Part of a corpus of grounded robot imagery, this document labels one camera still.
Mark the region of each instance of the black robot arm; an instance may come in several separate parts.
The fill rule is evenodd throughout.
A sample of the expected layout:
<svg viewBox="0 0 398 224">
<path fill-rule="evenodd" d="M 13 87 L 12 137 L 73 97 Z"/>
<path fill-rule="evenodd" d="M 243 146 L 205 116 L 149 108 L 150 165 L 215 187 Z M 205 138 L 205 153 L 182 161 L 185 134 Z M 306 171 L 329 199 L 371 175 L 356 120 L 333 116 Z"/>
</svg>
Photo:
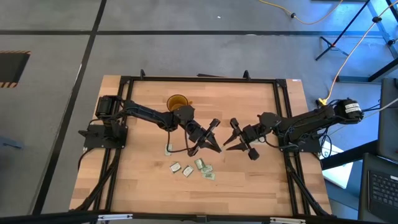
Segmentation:
<svg viewBox="0 0 398 224">
<path fill-rule="evenodd" d="M 121 103 L 123 109 L 116 113 Z M 102 96 L 98 100 L 95 112 L 98 120 L 103 125 L 90 124 L 87 130 L 79 131 L 86 137 L 85 147 L 123 148 L 126 143 L 127 126 L 119 122 L 124 116 L 134 116 L 145 121 L 155 123 L 160 129 L 172 132 L 178 126 L 182 127 L 189 136 L 189 140 L 195 145 L 189 149 L 188 155 L 194 156 L 199 148 L 207 147 L 218 153 L 221 152 L 214 137 L 213 129 L 220 123 L 214 119 L 208 129 L 201 127 L 194 119 L 194 108 L 190 105 L 181 106 L 172 112 L 159 112 L 139 105 L 132 100 L 123 101 L 117 96 Z"/>
<path fill-rule="evenodd" d="M 224 145 L 237 137 L 241 143 L 227 150 L 248 150 L 250 159 L 256 160 L 259 154 L 250 143 L 255 140 L 260 141 L 262 138 L 268 143 L 266 135 L 272 132 L 282 140 L 283 145 L 271 146 L 278 147 L 281 151 L 320 152 L 319 147 L 313 147 L 318 144 L 322 136 L 318 134 L 319 130 L 338 123 L 356 124 L 363 119 L 363 112 L 356 101 L 347 99 L 332 101 L 329 105 L 291 118 L 281 118 L 274 113 L 263 113 L 258 117 L 259 123 L 253 126 L 247 125 L 242 130 L 238 121 L 235 118 L 231 119 L 233 133 Z"/>
</svg>

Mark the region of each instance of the wooden table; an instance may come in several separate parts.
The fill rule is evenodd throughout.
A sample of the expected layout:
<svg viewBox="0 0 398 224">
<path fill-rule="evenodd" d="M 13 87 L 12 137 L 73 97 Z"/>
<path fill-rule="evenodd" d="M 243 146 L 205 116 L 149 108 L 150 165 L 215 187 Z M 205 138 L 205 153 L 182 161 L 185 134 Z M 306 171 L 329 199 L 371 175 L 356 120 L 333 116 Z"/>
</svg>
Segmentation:
<svg viewBox="0 0 398 224">
<path fill-rule="evenodd" d="M 99 96 L 117 95 L 119 80 L 120 76 L 104 76 Z M 308 111 L 301 81 L 287 80 L 287 86 L 293 116 Z M 167 111 L 166 101 L 174 94 L 183 94 L 193 101 L 195 120 L 205 129 L 213 118 L 221 121 L 214 130 L 220 146 L 231 135 L 231 118 L 237 118 L 240 127 L 244 127 L 258 123 L 257 114 L 276 113 L 272 85 L 262 83 L 136 81 L 132 100 L 158 111 Z M 200 149 L 194 157 L 188 157 L 186 152 L 165 156 L 167 133 L 164 130 L 133 117 L 128 117 L 127 125 L 129 132 L 119 163 L 112 211 L 292 215 L 284 159 L 277 149 L 266 144 L 254 145 L 260 154 L 256 161 L 251 161 L 242 151 L 223 150 L 218 154 L 209 149 Z M 173 150 L 185 148 L 183 135 L 182 128 L 171 133 Z M 267 139 L 271 144 L 277 144 L 277 138 L 272 134 Z M 238 142 L 235 140 L 225 148 Z M 70 208 L 79 206 L 96 185 L 103 156 L 104 149 L 95 149 L 82 160 Z M 215 181 L 201 176 L 194 163 L 198 158 L 213 166 Z M 323 209 L 331 213 L 319 161 L 309 153 L 301 153 L 301 159 L 306 186 Z M 187 178 L 182 172 L 173 174 L 169 167 L 174 162 L 179 162 L 183 168 L 191 165 L 195 170 Z M 299 211 L 302 212 L 297 186 L 296 189 Z M 107 186 L 103 192 L 100 208 L 104 208 Z"/>
</svg>

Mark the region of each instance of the gray floor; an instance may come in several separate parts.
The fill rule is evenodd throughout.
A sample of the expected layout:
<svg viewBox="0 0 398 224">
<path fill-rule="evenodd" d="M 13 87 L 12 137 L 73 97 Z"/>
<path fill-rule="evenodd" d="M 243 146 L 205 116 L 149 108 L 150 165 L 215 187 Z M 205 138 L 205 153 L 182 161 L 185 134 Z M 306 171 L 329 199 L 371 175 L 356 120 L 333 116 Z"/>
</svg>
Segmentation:
<svg viewBox="0 0 398 224">
<path fill-rule="evenodd" d="M 99 0 L 25 2 L 0 2 L 0 29 L 91 29 L 100 4 Z M 372 2 L 377 11 L 385 4 Z M 310 0 L 283 3 L 306 21 L 321 17 L 336 4 Z M 256 0 L 109 0 L 100 29 L 341 30 L 361 5 L 343 3 L 324 22 L 303 26 Z M 386 14 L 387 21 L 394 21 L 391 17 Z M 371 18 L 365 9 L 350 30 L 366 30 Z M 394 33 L 395 26 L 389 25 L 388 31 Z M 18 87 L 0 88 L 0 135 L 26 145 L 21 151 L 0 149 L 0 217 L 29 213 L 87 40 L 87 36 L 0 36 L 1 50 L 32 51 Z M 349 52 L 358 40 L 345 37 L 338 46 Z M 313 109 L 313 102 L 327 95 L 345 59 L 339 52 L 328 52 L 314 61 L 325 47 L 318 37 L 97 36 L 44 212 L 68 209 L 83 145 L 77 131 L 86 128 L 93 114 L 103 75 L 138 75 L 143 68 L 147 75 L 157 76 L 207 73 L 240 77 L 249 70 L 252 77 L 301 79 L 308 108 Z M 391 60 L 383 39 L 367 38 L 341 74 L 371 75 Z M 379 85 L 337 83 L 331 99 L 350 97 L 367 108 L 377 103 L 379 94 Z M 375 115 L 347 126 L 331 136 L 333 144 L 350 149 L 376 139 L 377 119 Z"/>
</svg>

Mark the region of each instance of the black metal frame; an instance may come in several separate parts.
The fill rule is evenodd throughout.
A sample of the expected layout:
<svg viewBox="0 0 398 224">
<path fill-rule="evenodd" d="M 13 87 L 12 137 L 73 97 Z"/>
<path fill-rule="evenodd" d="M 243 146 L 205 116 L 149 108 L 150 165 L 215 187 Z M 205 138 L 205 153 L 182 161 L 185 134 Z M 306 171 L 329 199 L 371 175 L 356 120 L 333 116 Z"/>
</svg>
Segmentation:
<svg viewBox="0 0 398 224">
<path fill-rule="evenodd" d="M 295 215 L 292 217 L 268 217 L 268 216 L 244 216 L 244 215 L 182 215 L 182 214 L 150 214 L 150 213 L 131 213 L 131 212 L 110 212 L 106 210 L 84 211 L 84 212 L 64 212 L 43 214 L 41 216 L 26 215 L 19 217 L 0 218 L 4 224 L 41 224 L 41 223 L 86 223 L 97 222 L 106 218 L 107 215 L 124 215 L 126 219 L 156 219 L 156 220 L 180 220 L 194 221 L 198 223 L 231 221 L 231 222 L 281 222 L 281 218 L 304 220 L 306 224 L 374 224 L 374 222 L 365 222 L 358 220 L 349 220 L 335 217 L 321 217 L 315 215 Z"/>
<path fill-rule="evenodd" d="M 387 2 L 387 5 L 391 5 L 390 0 L 386 0 L 386 2 Z M 395 5 L 395 6 L 391 7 L 390 9 L 391 9 L 392 15 L 395 17 L 396 21 L 398 22 L 397 6 Z"/>
<path fill-rule="evenodd" d="M 322 159 L 322 170 L 331 169 L 349 162 L 361 160 L 365 153 L 370 153 L 375 156 L 377 155 L 377 140 Z"/>
<path fill-rule="evenodd" d="M 214 77 L 211 75 L 208 75 L 208 77 L 148 77 L 145 75 L 144 71 L 141 70 L 140 76 L 139 77 L 121 77 L 121 81 L 119 84 L 119 90 L 118 90 L 118 95 L 121 96 L 123 89 L 125 88 L 125 84 L 128 83 L 128 89 L 127 89 L 127 97 L 126 99 L 130 99 L 132 96 L 132 88 L 133 84 L 135 81 L 146 81 L 146 82 L 156 82 L 156 81 L 162 81 L 162 82 L 222 82 L 222 83 L 263 83 L 263 84 L 271 84 L 273 87 L 274 91 L 274 96 L 275 96 L 275 105 L 276 105 L 276 110 L 277 114 L 279 116 L 282 116 L 282 106 L 280 103 L 280 96 L 279 96 L 279 88 L 282 89 L 283 92 L 283 97 L 284 97 L 284 103 L 285 103 L 285 109 L 288 117 L 292 116 L 292 111 L 290 107 L 290 100 L 289 100 L 289 93 L 287 91 L 287 84 L 286 80 L 284 79 L 260 79 L 260 78 L 251 78 L 249 76 L 249 73 L 247 71 L 244 72 L 244 75 L 242 78 L 225 78 L 225 77 Z M 123 118 L 122 124 L 126 125 L 126 117 Z M 105 156 L 103 159 L 103 166 L 108 163 L 109 161 L 109 156 L 106 156 L 107 151 L 110 149 L 105 149 Z M 290 155 L 288 152 L 284 152 L 284 159 L 285 159 L 285 168 L 286 168 L 286 173 L 288 172 L 287 169 L 287 159 L 290 159 Z M 303 176 L 303 170 L 301 166 L 301 160 L 300 160 L 300 155 L 297 153 L 295 154 L 295 163 L 296 163 L 296 170 L 298 176 L 301 178 L 301 180 L 304 182 L 304 176 Z M 116 184 L 116 174 L 117 174 L 117 167 L 115 171 L 112 173 L 112 176 L 110 177 L 110 182 L 109 182 L 109 190 L 108 194 L 106 197 L 106 205 L 105 209 L 107 211 L 110 211 L 111 208 L 111 201 L 113 197 L 113 190 L 114 186 Z M 292 179 L 291 176 L 287 174 L 287 183 L 289 187 L 289 194 L 290 194 L 290 202 L 291 202 L 291 207 L 292 207 L 292 214 L 293 216 L 298 215 L 298 206 L 297 206 L 297 199 L 295 196 L 295 189 L 294 189 L 294 180 Z M 99 201 L 101 198 L 101 194 L 99 194 L 95 200 L 95 202 Z M 302 201 L 303 201 L 303 209 L 304 209 L 304 214 L 309 215 L 310 214 L 310 208 L 309 204 L 302 195 Z M 99 208 L 100 203 L 97 202 L 95 203 L 95 208 Z M 146 214 L 150 216 L 151 218 L 157 218 L 159 214 Z"/>
</svg>

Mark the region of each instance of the folded bill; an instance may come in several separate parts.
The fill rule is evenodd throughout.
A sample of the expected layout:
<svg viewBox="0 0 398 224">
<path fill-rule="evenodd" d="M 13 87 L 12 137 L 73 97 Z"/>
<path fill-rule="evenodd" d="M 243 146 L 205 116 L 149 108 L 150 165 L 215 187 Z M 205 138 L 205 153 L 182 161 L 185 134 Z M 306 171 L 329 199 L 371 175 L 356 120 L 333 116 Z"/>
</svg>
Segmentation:
<svg viewBox="0 0 398 224">
<path fill-rule="evenodd" d="M 200 171 L 202 172 L 202 174 L 209 173 L 209 172 L 213 171 L 213 166 L 212 165 L 206 165 Z"/>
<path fill-rule="evenodd" d="M 181 169 L 181 165 L 178 162 L 176 162 L 170 166 L 170 170 L 173 172 L 173 174 L 175 174 L 180 169 Z"/>
<path fill-rule="evenodd" d="M 215 180 L 216 179 L 216 174 L 215 173 L 206 173 L 202 174 L 202 177 L 209 179 L 209 180 Z"/>
<path fill-rule="evenodd" d="M 188 166 L 182 171 L 182 174 L 183 174 L 185 177 L 188 177 L 189 175 L 191 175 L 192 172 L 193 172 L 193 167 L 190 166 L 190 165 L 188 165 Z"/>
<path fill-rule="evenodd" d="M 202 168 L 205 167 L 205 163 L 203 162 L 202 159 L 197 159 L 197 160 L 195 160 L 195 164 L 197 165 L 197 168 L 198 168 L 198 169 L 202 169 Z"/>
</svg>

